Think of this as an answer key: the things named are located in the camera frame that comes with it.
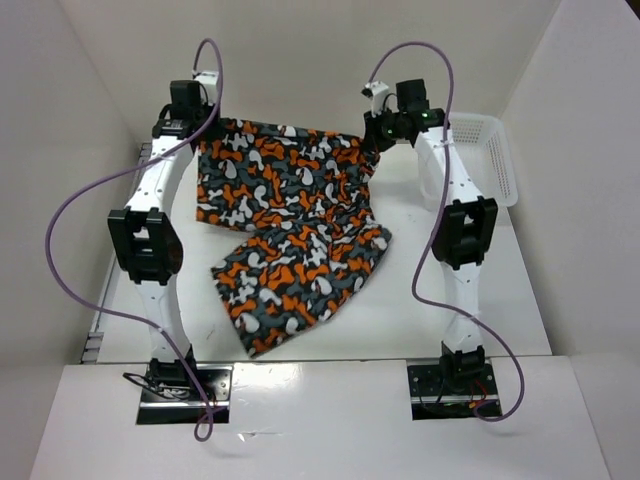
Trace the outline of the orange camouflage shorts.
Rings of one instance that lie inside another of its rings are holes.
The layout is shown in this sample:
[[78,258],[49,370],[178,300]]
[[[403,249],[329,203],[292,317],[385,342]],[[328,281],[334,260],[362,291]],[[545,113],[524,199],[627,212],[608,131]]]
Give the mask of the orange camouflage shorts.
[[381,264],[380,154],[362,138],[223,118],[197,153],[197,220],[246,234],[211,276],[248,356],[331,320]]

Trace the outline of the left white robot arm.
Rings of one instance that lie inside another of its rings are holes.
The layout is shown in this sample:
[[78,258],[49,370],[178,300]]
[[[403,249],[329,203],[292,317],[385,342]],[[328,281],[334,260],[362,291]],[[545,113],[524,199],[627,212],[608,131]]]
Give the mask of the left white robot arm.
[[221,90],[220,75],[213,71],[171,82],[170,102],[152,128],[150,158],[138,186],[126,205],[107,219],[117,262],[135,285],[150,324],[147,373],[130,380],[170,400],[191,398],[200,385],[177,296],[184,248],[170,215],[196,154],[195,141],[218,117]]

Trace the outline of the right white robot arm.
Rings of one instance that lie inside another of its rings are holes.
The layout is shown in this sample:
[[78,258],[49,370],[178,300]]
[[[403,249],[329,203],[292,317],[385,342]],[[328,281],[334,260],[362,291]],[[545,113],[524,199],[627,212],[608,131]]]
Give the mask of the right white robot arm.
[[443,306],[453,314],[441,341],[438,378],[446,391],[460,393],[485,365],[477,323],[479,279],[498,205],[471,179],[449,119],[442,109],[431,108],[423,80],[399,82],[394,90],[370,81],[362,93],[371,102],[364,115],[366,142],[384,152],[407,141],[418,158],[422,193],[437,220],[428,245],[444,276]]

